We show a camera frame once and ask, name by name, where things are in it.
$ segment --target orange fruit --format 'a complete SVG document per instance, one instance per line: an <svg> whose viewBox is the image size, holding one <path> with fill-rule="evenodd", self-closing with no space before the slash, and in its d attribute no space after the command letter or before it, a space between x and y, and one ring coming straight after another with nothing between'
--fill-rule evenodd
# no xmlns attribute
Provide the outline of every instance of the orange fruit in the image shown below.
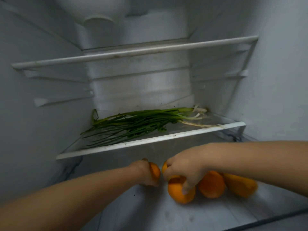
<svg viewBox="0 0 308 231"><path fill-rule="evenodd" d="M152 174L152 177L159 181L159 178L160 178L160 169L159 167L157 166L157 164L153 163L153 162L149 162L150 164L150 171L151 171L151 174Z"/></svg>
<svg viewBox="0 0 308 231"><path fill-rule="evenodd" d="M169 180L168 193L171 198L177 203L187 204L195 198L196 188L191 189L186 195L182 194L183 183L186 181L185 177L178 177Z"/></svg>
<svg viewBox="0 0 308 231"><path fill-rule="evenodd" d="M164 173L167 168L168 168L167 161L165 161L163 167L161 167L161 172Z"/></svg>
<svg viewBox="0 0 308 231"><path fill-rule="evenodd" d="M215 171L207 172L198 183L200 192L209 199L219 198L225 191L224 178Z"/></svg>
<svg viewBox="0 0 308 231"><path fill-rule="evenodd" d="M224 173L224 179L228 189L243 198L248 198L258 189L257 182L249 178Z"/></svg>
<svg viewBox="0 0 308 231"><path fill-rule="evenodd" d="M161 167L161 172L164 173L164 172L166 171L166 169L167 169L169 166L170 166L170 165L167 165L167 161L165 161L164 164L163 164L163 167ZM179 175L173 175L173 176L171 176L170 179L179 178L179 177L181 177L181 176L179 176Z"/></svg>

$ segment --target shelf trim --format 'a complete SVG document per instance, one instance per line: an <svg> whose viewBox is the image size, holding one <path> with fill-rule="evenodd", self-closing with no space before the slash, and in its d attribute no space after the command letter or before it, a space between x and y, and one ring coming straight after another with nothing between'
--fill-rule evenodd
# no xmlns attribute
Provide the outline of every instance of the shelf trim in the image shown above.
<svg viewBox="0 0 308 231"><path fill-rule="evenodd" d="M14 69L29 69L29 68L38 68L43 66L53 66L53 65L63 65L71 64L78 62L91 62L103 59L113 59L113 58L123 58L123 57L133 57L146 54L156 54L180 50L191 50L212 46L222 46L238 43L249 43L254 42L259 39L259 36L248 36L248 37L239 37L239 38L230 38L223 40L215 41L205 41L197 43L185 43L185 44L176 44L176 45L167 45L167 46L156 46L156 47L147 47L142 49L131 49L131 50L122 50L118 52L107 52L102 54L92 54L84 55L78 57L69 57L69 58L56 58L49 60L33 61L33 62L18 62L13 63L12 67Z"/></svg>
<svg viewBox="0 0 308 231"><path fill-rule="evenodd" d="M81 156L81 155L89 155L89 154L98 153L98 152L111 151L115 149L138 146L138 145L143 145L143 144L148 144L148 143L155 143L155 142L171 140L171 139L178 139L182 137L199 135L199 134L209 133L209 132L214 132L214 131L221 131L224 129L236 128L236 127L241 127L241 126L246 126L246 124L244 122L235 122L235 123L221 125L218 127L202 128L202 129L185 131L185 132L180 132L180 133L175 133L175 134L170 134L170 135L163 135L163 136L158 136L158 137L153 137L153 138L148 138L148 139L143 139L143 140L135 140L135 141L130 141L126 143L118 143L118 144L104 146L104 147L95 147L95 148L83 149L79 151L72 151L72 152L59 154L57 155L56 159L58 160L58 159L66 159L66 158L71 158L71 157L76 157L76 156Z"/></svg>

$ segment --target person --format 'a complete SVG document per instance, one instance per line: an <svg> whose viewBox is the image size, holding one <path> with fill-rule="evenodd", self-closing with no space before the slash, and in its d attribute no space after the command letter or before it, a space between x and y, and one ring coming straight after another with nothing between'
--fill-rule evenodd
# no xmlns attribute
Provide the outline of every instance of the person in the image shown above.
<svg viewBox="0 0 308 231"><path fill-rule="evenodd" d="M208 170L231 173L308 196L308 142L210 143L167 160L164 173L187 178L183 193ZM89 174L16 199L0 208L0 230L79 230L110 202L136 184L158 186L149 163Z"/></svg>

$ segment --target person's right hand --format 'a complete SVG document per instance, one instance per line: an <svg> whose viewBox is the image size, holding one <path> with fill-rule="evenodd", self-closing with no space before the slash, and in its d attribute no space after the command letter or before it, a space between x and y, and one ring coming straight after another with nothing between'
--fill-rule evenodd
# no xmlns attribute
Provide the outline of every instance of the person's right hand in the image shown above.
<svg viewBox="0 0 308 231"><path fill-rule="evenodd" d="M167 160L170 165L164 172L165 180L169 180L173 175L186 177L183 184L182 193L187 194L204 176L207 171L205 165L207 145L192 147L180 152Z"/></svg>

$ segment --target bunch of green onions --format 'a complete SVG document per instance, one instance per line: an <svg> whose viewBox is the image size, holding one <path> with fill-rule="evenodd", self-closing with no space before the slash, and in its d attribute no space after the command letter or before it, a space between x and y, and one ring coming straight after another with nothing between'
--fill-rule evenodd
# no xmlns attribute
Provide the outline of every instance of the bunch of green onions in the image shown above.
<svg viewBox="0 0 308 231"><path fill-rule="evenodd" d="M198 112L198 114L189 117L193 112ZM166 131L167 129L164 126L168 123L200 120L205 112L206 109L197 107L154 109L122 113L98 119L97 110L94 109L92 112L93 125L81 135L85 135L83 138L94 138L95 136L95 140L90 141L88 147L108 146L144 136L155 130Z"/></svg>

